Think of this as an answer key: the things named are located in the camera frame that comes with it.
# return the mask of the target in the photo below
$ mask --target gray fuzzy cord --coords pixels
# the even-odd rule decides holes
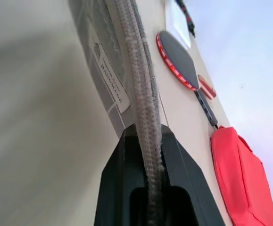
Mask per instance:
[[[115,0],[127,47],[129,88],[148,179],[148,225],[162,225],[161,123],[149,48],[134,0]]]

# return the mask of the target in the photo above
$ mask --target white card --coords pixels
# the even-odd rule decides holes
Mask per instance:
[[[191,48],[187,18],[175,0],[165,1],[165,29],[170,32],[185,49]]]
[[[102,47],[99,37],[95,32],[91,22],[88,22],[89,39],[88,44],[94,54],[96,63],[102,73],[105,83],[107,84],[113,98],[115,99],[120,113],[123,113],[130,105],[130,99],[114,72],[107,55]]]

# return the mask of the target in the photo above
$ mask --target white surface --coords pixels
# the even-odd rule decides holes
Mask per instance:
[[[175,0],[165,0],[165,29],[170,32],[185,49],[191,47],[185,15]]]
[[[117,143],[65,6],[0,1],[0,226],[92,225]]]
[[[273,197],[273,1],[186,2],[226,115],[264,163]]]

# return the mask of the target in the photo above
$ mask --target black handle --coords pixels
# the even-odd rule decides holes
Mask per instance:
[[[218,126],[217,126],[218,121],[217,121],[210,105],[208,105],[208,102],[205,99],[204,94],[202,93],[202,91],[200,89],[198,89],[197,91],[194,91],[194,93],[195,93],[203,111],[205,112],[208,120],[210,121],[211,125],[215,126],[217,129],[218,128]]]

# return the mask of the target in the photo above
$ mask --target red pouch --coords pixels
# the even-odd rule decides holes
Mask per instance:
[[[211,138],[214,168],[235,226],[273,226],[273,201],[262,162],[233,127]]]

